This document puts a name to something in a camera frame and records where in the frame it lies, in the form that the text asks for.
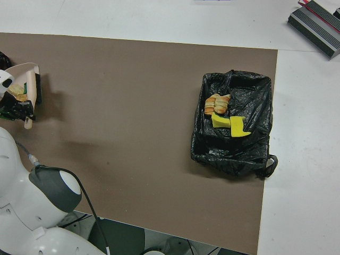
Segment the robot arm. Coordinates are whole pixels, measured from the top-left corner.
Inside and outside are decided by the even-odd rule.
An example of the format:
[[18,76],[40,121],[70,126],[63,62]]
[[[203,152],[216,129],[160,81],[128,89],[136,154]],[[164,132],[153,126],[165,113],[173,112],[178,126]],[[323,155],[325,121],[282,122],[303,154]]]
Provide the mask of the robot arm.
[[55,227],[80,199],[71,174],[44,166],[29,173],[14,139],[0,127],[0,254],[104,255],[82,237]]

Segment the black plastic bag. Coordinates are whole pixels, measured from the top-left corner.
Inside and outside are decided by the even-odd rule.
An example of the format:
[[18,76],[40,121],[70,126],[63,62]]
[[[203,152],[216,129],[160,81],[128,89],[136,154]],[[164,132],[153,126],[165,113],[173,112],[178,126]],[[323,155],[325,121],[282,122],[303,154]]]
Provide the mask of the black plastic bag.
[[[215,93],[231,94],[225,117],[245,116],[243,130],[250,131],[250,135],[232,138],[231,129],[213,128],[204,107],[205,100]],[[234,70],[205,74],[195,112],[191,158],[230,175],[255,172],[259,177],[269,177],[277,165],[277,158],[269,154],[271,102],[269,77]],[[269,158],[274,163],[266,167]]]
[[0,70],[6,70],[10,67],[12,67],[10,59],[5,54],[0,52]]

